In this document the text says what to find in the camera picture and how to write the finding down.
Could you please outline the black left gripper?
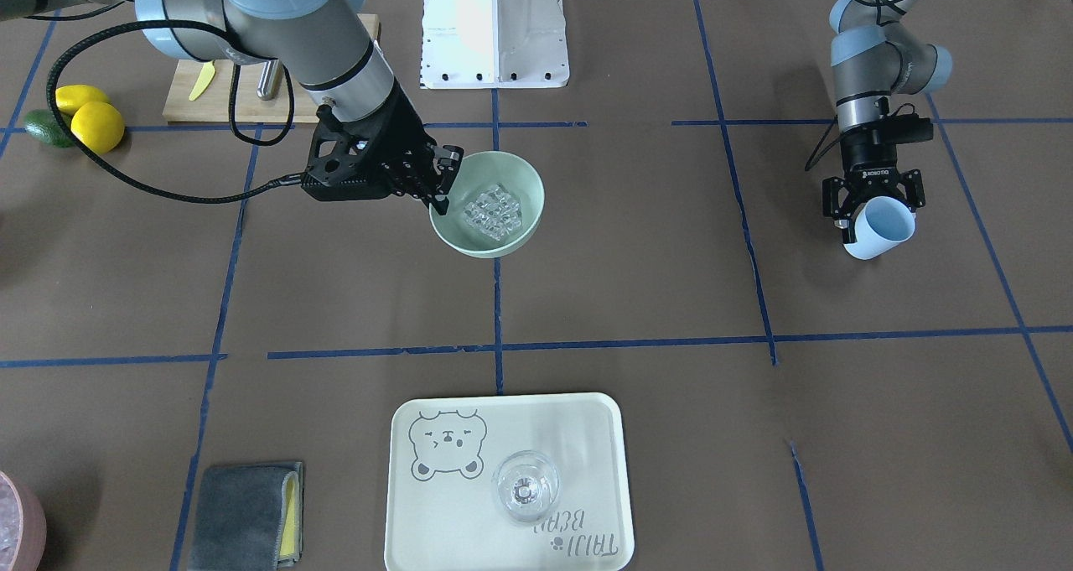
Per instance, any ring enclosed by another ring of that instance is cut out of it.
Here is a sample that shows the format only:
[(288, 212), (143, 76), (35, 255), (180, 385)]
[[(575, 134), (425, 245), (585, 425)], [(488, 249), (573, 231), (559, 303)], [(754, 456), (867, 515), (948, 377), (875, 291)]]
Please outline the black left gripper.
[(855, 245), (854, 216), (859, 205), (873, 197), (899, 200), (910, 213), (926, 205), (922, 171), (897, 169), (897, 144), (890, 143), (883, 128), (866, 125), (842, 135), (843, 177), (822, 181), (822, 215), (842, 233), (843, 245)]

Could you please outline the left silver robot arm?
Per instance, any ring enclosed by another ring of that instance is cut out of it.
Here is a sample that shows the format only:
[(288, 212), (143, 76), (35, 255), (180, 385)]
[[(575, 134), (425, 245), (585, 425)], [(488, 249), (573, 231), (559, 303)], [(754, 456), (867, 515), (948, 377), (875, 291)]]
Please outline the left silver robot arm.
[(897, 167), (898, 148), (932, 140), (932, 121), (893, 109), (890, 100), (945, 86), (953, 58), (905, 28), (902, 18), (917, 1), (838, 0), (829, 13), (842, 176), (823, 181), (822, 213), (858, 259), (908, 240), (926, 203), (920, 171)]

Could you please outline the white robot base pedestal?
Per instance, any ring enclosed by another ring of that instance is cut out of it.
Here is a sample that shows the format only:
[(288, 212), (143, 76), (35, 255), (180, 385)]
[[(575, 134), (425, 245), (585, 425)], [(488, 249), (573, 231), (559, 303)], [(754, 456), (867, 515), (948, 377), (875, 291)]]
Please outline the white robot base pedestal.
[(563, 0), (423, 0), (418, 85), (555, 89), (571, 78)]

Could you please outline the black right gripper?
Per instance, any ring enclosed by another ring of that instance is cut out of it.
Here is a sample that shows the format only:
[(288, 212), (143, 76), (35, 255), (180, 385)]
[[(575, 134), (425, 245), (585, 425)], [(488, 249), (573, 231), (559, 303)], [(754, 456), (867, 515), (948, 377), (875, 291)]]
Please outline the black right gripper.
[(406, 94), (391, 93), (371, 115), (351, 122), (323, 102), (317, 118), (303, 192), (318, 201), (411, 196), (432, 216), (449, 214), (464, 148), (438, 146)]

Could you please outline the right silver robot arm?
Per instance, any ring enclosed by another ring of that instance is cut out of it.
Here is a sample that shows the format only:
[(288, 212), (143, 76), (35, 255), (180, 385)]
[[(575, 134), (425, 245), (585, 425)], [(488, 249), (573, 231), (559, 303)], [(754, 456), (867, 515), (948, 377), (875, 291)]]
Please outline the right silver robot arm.
[(48, 18), (54, 10), (128, 2), (137, 20), (80, 40), (56, 60), (46, 82), (56, 93), (62, 70), (102, 41), (143, 31), (158, 52), (180, 60), (278, 60), (288, 86), (311, 97), (317, 128), (302, 173), (241, 194), (237, 203), (298, 185), (321, 201), (417, 197), (449, 211), (464, 149), (442, 147), (425, 131), (378, 41), (359, 18), (364, 0), (3, 0), (3, 20)]

